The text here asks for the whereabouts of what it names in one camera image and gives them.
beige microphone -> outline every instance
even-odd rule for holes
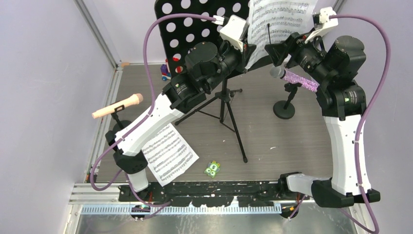
[[[137,105],[143,101],[143,96],[142,94],[133,94],[132,96],[128,97],[127,99],[124,99],[122,101],[118,101],[110,106],[104,107],[100,110],[97,110],[92,113],[93,118],[99,118],[108,114],[111,114],[115,112],[116,109],[119,109],[122,105],[126,107],[132,106],[132,105]]]

paper scrap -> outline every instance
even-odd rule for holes
[[[249,69],[268,55],[264,46],[286,40],[294,32],[305,33],[317,0],[251,0],[248,15],[248,44],[257,45],[246,66]]]
[[[142,152],[150,171],[161,186],[169,184],[199,159],[172,124],[168,124],[149,140]]]

paper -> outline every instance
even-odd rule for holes
[[[150,171],[161,186],[169,184],[199,159],[172,124],[168,124],[149,140],[142,152]]]
[[[248,15],[248,44],[257,45],[246,66],[249,69],[268,55],[264,46],[286,40],[294,32],[304,33],[317,0],[251,0]]]

white plastic clip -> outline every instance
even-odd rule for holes
[[[214,24],[217,25],[223,25],[224,24],[224,17],[222,16],[213,16],[215,18],[215,21],[213,21]]]

robotic arm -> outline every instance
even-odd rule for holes
[[[144,168],[147,166],[141,149],[162,128],[182,117],[192,108],[206,100],[210,94],[234,70],[244,72],[248,59],[255,49],[245,43],[248,23],[237,16],[228,18],[214,16],[216,24],[224,24],[220,30],[222,39],[219,48],[212,42],[201,42],[185,56],[184,70],[173,77],[155,101],[148,119],[114,148],[116,164],[124,170],[138,192],[148,186]],[[111,145],[136,126],[149,108],[124,129],[108,131],[106,139]]]
[[[302,173],[281,175],[279,184],[285,191],[310,195],[321,207],[341,208],[361,203],[357,184],[354,142],[356,128],[366,109],[364,90],[353,80],[366,60],[363,43],[351,36],[337,38],[327,52],[321,36],[338,24],[331,7],[313,16],[315,29],[306,34],[291,34],[282,43],[265,46],[275,66],[291,55],[286,68],[299,65],[317,83],[317,101],[321,107],[333,154],[333,177],[316,178]],[[370,202],[380,200],[371,188],[364,160],[363,137],[359,140],[359,159],[364,192]]]

